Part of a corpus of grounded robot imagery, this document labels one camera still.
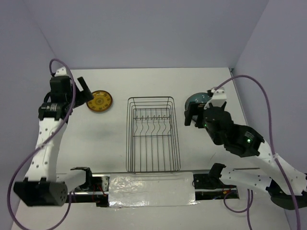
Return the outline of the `grey plate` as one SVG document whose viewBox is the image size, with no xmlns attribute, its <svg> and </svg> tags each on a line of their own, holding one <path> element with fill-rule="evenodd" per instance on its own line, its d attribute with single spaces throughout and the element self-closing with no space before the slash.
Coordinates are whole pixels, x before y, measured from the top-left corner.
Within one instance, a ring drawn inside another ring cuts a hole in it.
<svg viewBox="0 0 307 230">
<path fill-rule="evenodd" d="M 204 107 L 203 104 L 206 104 L 211 99 L 211 96 L 206 92 L 198 92 L 193 95 L 191 95 L 185 102 L 185 111 L 189 109 L 189 105 L 191 103 L 196 103 L 198 106 L 196 107 L 196 110 L 192 116 L 192 121 L 196 122 L 199 114 L 199 110 Z"/>
</svg>

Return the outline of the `yellow patterned plate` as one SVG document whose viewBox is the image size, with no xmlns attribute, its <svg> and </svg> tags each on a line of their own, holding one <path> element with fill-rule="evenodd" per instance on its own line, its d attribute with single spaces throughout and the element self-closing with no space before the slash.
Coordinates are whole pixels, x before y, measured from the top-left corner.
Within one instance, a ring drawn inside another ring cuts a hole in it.
<svg viewBox="0 0 307 230">
<path fill-rule="evenodd" d="M 96 113 L 107 111 L 113 104 L 113 98 L 107 91 L 97 90 L 92 92 L 93 99 L 86 103 L 89 110 Z"/>
</svg>

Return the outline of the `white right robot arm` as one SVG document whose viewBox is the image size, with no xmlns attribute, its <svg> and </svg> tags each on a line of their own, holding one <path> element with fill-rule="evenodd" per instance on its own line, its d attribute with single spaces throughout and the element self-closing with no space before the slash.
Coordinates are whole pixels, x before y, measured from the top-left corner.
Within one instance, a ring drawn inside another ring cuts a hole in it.
<svg viewBox="0 0 307 230">
<path fill-rule="evenodd" d="M 224 164 L 215 163 L 209 171 L 213 187 L 222 184 L 244 186 L 250 190 L 268 193 L 271 201 L 287 210 L 307 206 L 307 175 L 293 168 L 274 154 L 262 135 L 249 126 L 235 124 L 226 104 L 190 102 L 184 112 L 185 125 L 196 117 L 195 126 L 204 128 L 215 145 L 244 158 L 260 168 L 265 176 L 238 172 Z"/>
</svg>

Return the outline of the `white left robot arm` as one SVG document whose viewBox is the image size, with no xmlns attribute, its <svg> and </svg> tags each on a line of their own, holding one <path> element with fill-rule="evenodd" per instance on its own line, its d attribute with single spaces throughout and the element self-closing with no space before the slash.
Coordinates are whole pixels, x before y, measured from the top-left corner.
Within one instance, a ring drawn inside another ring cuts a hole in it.
<svg viewBox="0 0 307 230">
<path fill-rule="evenodd" d="M 38 151 L 23 181 L 15 182 L 13 186 L 13 191 L 29 207 L 62 206 L 69 192 L 77 187 L 89 191 L 94 186 L 89 167 L 71 168 L 62 180 L 56 174 L 61 140 L 71 115 L 69 109 L 93 99 L 84 78 L 77 80 L 82 91 L 71 83 L 68 75 L 52 77 L 49 81 L 50 92 L 38 109 Z"/>
</svg>

